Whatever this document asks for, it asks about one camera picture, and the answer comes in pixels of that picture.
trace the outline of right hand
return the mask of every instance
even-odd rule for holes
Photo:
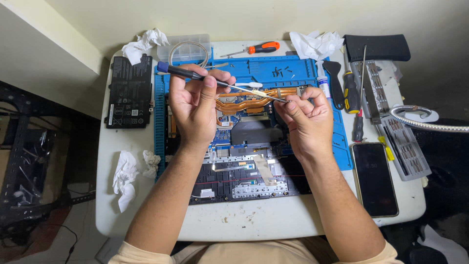
[[[315,106],[307,99],[313,98]],[[288,125],[290,143],[296,158],[305,165],[320,158],[333,158],[333,114],[323,91],[308,87],[301,97],[287,95],[282,103],[276,101],[275,109]]]

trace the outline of tape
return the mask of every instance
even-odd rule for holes
[[[267,164],[267,161],[264,159],[263,156],[261,155],[256,155],[252,158],[254,160],[254,163],[257,166],[257,169],[259,170],[259,173],[261,174],[262,179],[265,182],[265,186],[275,186],[277,185],[277,182],[270,182],[269,178],[273,178],[272,172],[270,171],[269,164]]]

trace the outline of left hand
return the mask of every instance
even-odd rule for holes
[[[229,93],[229,87],[217,87],[216,79],[233,85],[236,78],[227,71],[207,71],[195,64],[184,64],[179,68],[206,76],[203,81],[190,80],[171,74],[169,79],[169,106],[181,133],[181,146],[206,150],[215,137],[215,100],[220,93]]]

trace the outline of phone screen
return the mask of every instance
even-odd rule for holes
[[[365,210],[371,217],[397,215],[399,209],[384,146],[355,144],[352,151]]]

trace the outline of orange screwdriver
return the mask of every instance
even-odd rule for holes
[[[265,43],[260,44],[260,45],[250,46],[249,49],[245,50],[245,51],[240,51],[240,52],[236,52],[236,53],[232,53],[232,54],[228,54],[228,55],[223,55],[223,56],[220,56],[220,57],[231,56],[231,55],[244,53],[244,52],[247,52],[249,54],[261,53],[261,52],[262,53],[270,53],[270,52],[274,52],[274,51],[278,50],[279,48],[280,48],[280,43],[278,43],[277,41],[269,41],[269,42],[265,42]]]

